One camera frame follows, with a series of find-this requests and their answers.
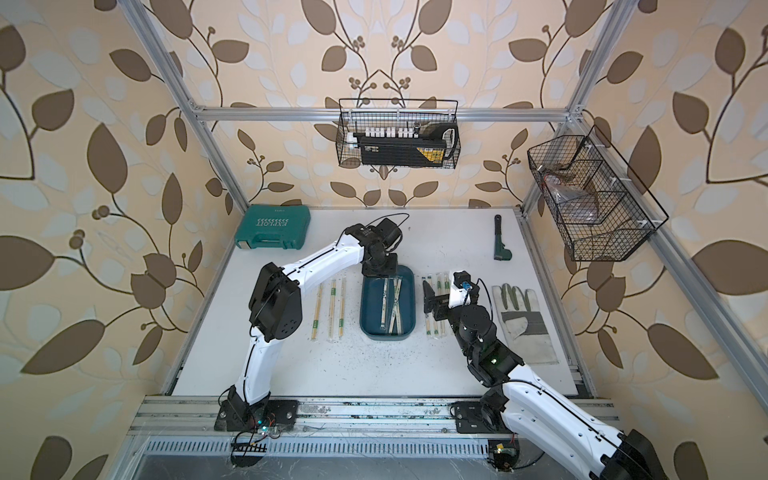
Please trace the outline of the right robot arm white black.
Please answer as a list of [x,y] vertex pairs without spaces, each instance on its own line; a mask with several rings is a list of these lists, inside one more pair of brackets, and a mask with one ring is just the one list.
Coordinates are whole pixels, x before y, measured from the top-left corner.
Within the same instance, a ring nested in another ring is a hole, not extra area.
[[444,295],[428,281],[422,286],[424,312],[449,324],[469,372],[488,389],[480,400],[486,426],[525,436],[579,479],[667,477],[643,434],[625,434],[585,412],[497,338],[489,311],[478,303],[480,288],[467,272],[457,272]]

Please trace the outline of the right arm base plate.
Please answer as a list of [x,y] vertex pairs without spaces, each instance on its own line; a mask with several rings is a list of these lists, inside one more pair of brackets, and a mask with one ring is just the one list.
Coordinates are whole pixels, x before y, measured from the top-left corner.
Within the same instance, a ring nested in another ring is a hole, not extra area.
[[460,434],[511,434],[500,417],[480,401],[453,402],[449,405],[449,413]]

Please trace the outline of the chopsticks pair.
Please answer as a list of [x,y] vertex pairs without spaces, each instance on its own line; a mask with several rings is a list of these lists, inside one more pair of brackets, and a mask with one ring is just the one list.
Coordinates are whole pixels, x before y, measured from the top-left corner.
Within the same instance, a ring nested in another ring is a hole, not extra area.
[[322,303],[323,303],[323,291],[324,291],[324,285],[321,283],[317,288],[314,315],[313,315],[313,321],[312,321],[312,327],[311,327],[311,336],[310,336],[311,341],[317,340],[321,309],[322,309]]
[[[443,286],[443,273],[438,273],[435,277],[435,288],[437,296],[441,296],[445,293]],[[446,335],[446,322],[444,320],[437,321],[436,328],[438,329],[438,336],[440,338]]]
[[334,339],[335,332],[335,307],[336,307],[336,293],[337,293],[337,280],[334,278],[331,280],[330,297],[329,297],[329,310],[328,310],[328,338]]
[[[456,296],[457,287],[454,285],[454,277],[452,272],[448,272],[444,275],[444,293],[448,295],[448,304],[451,304],[451,300]],[[446,334],[453,334],[453,327],[449,320],[446,321]]]
[[434,282],[431,275],[422,278],[422,290],[424,294],[423,305],[426,334],[428,337],[432,337],[438,330],[433,326],[433,314],[429,309],[430,298],[434,295]]
[[340,287],[340,294],[339,294],[339,302],[340,302],[340,313],[339,313],[339,326],[338,326],[338,338],[343,338],[344,335],[344,326],[345,326],[345,310],[346,310],[346,285],[347,285],[347,278],[342,277],[341,280],[341,287]]

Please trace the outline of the teal plastic storage box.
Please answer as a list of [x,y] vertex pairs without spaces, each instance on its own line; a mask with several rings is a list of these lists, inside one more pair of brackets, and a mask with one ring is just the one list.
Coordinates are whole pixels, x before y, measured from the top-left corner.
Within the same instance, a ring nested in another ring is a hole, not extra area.
[[415,280],[410,268],[397,267],[389,278],[365,278],[362,285],[361,330],[372,340],[407,338],[416,326]]

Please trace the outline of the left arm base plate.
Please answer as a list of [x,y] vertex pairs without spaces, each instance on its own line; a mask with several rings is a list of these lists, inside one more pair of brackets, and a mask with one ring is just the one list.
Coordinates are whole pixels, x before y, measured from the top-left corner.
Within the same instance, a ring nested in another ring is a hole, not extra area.
[[256,431],[268,427],[274,431],[290,431],[298,418],[297,400],[262,400],[254,406],[235,396],[220,402],[214,430],[219,432]]

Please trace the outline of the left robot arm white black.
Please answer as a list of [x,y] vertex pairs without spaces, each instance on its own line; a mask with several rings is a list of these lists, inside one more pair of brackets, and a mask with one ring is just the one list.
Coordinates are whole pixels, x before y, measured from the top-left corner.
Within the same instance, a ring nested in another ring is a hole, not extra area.
[[248,302],[248,354],[221,403],[233,429],[253,428],[261,421],[282,343],[302,323],[303,295],[357,264],[366,278],[393,276],[398,265],[395,249],[401,241],[400,225],[383,216],[344,229],[334,242],[301,260],[262,267]]

